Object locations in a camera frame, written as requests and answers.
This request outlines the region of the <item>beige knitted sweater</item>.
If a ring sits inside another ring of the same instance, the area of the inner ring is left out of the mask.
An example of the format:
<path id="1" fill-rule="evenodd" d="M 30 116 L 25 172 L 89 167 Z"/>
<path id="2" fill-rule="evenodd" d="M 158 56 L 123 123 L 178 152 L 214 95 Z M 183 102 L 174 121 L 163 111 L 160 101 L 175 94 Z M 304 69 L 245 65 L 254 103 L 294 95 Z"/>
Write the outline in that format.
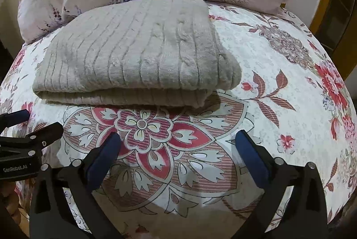
<path id="1" fill-rule="evenodd" d="M 33 91 L 75 105 L 199 108 L 241 81 L 203 0 L 134 0 L 95 8 L 52 39 Z"/>

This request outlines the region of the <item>floral quilted bedspread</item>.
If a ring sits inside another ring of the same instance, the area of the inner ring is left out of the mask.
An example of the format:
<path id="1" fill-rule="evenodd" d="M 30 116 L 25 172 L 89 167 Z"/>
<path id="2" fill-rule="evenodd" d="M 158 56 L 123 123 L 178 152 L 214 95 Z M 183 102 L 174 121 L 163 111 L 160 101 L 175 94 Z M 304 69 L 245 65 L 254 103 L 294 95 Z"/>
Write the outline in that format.
<path id="1" fill-rule="evenodd" d="M 289 164 L 314 162 L 334 219 L 356 189 L 356 111 L 332 60 L 290 11 L 274 17 L 210 4 L 209 16 L 241 65 L 234 90 L 192 110 L 49 104 L 32 91 L 47 36 L 21 49 L 1 84 L 2 113 L 30 112 L 4 134 L 60 122 L 64 135 L 45 161 L 61 166 L 119 133 L 119 157 L 94 196 L 125 238 L 234 235 L 263 194 L 235 148 L 240 130 Z"/>

